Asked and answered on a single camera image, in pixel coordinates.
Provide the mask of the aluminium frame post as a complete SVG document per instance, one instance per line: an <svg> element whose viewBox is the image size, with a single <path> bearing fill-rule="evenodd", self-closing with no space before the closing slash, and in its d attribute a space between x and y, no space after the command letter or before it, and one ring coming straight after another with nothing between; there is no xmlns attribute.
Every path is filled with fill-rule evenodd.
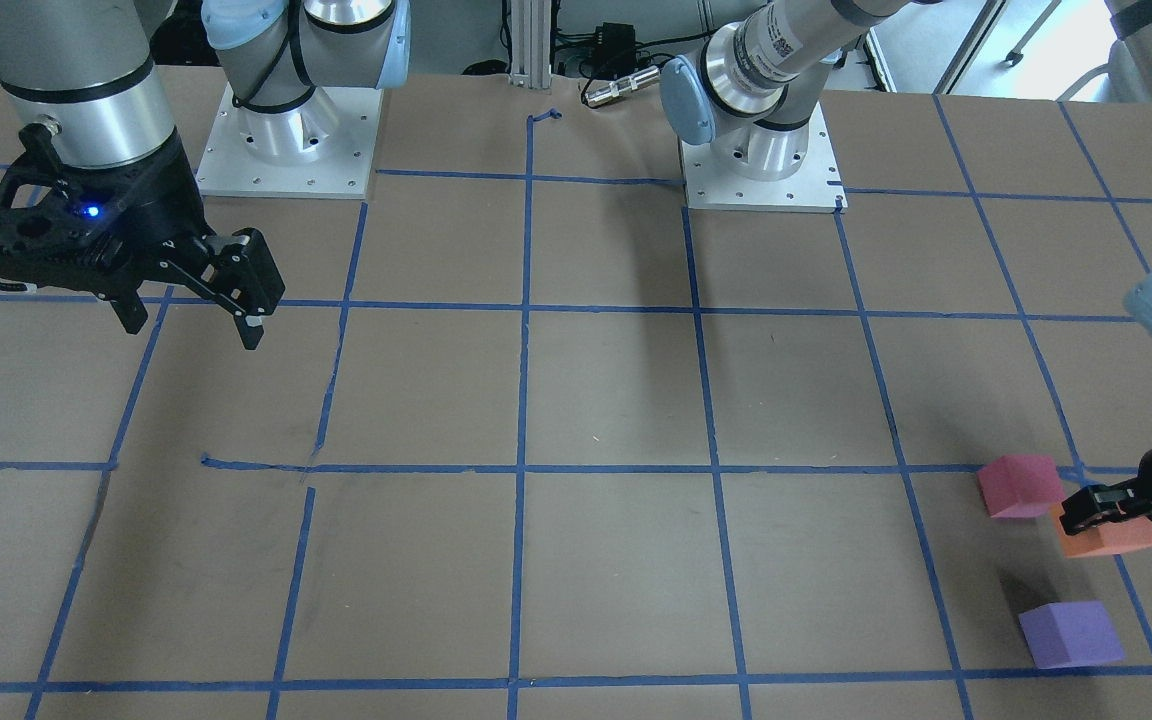
<svg viewBox="0 0 1152 720"><path fill-rule="evenodd" d="M552 88L554 9L550 0L508 1L509 67L511 86L548 94Z"/></svg>

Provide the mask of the purple foam block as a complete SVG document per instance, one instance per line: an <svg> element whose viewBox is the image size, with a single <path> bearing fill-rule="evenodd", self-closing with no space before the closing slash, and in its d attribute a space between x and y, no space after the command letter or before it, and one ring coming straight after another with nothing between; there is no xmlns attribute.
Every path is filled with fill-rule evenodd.
<svg viewBox="0 0 1152 720"><path fill-rule="evenodd" d="M1021 612L1020 628L1038 669L1114 664L1126 650L1100 601L1047 602Z"/></svg>

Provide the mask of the pink foam block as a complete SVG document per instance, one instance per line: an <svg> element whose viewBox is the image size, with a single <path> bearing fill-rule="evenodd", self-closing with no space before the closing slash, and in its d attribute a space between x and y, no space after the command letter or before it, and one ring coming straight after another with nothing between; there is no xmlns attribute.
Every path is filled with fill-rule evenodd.
<svg viewBox="0 0 1152 720"><path fill-rule="evenodd" d="M993 520L1037 518L1064 501L1056 461L1047 455L1010 454L975 473Z"/></svg>

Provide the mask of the orange foam block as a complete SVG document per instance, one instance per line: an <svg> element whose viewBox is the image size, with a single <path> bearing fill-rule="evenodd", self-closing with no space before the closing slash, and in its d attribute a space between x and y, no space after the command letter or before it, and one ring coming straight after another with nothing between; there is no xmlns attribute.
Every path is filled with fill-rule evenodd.
<svg viewBox="0 0 1152 720"><path fill-rule="evenodd" d="M1105 523L1069 536L1061 524L1062 507L1059 503L1049 507L1048 515L1066 559L1123 555L1152 547L1152 521L1147 518Z"/></svg>

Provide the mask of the brown paper table cover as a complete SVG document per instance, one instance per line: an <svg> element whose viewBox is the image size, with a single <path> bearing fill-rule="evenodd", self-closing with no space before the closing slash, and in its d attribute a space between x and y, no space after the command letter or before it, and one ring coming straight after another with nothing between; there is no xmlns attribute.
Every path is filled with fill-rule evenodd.
<svg viewBox="0 0 1152 720"><path fill-rule="evenodd" d="M654 94L415 76L365 200L209 200L259 350L0 295L0 719L1152 719L1152 548L975 479L1152 447L1151 106L823 105L846 213L704 211Z"/></svg>

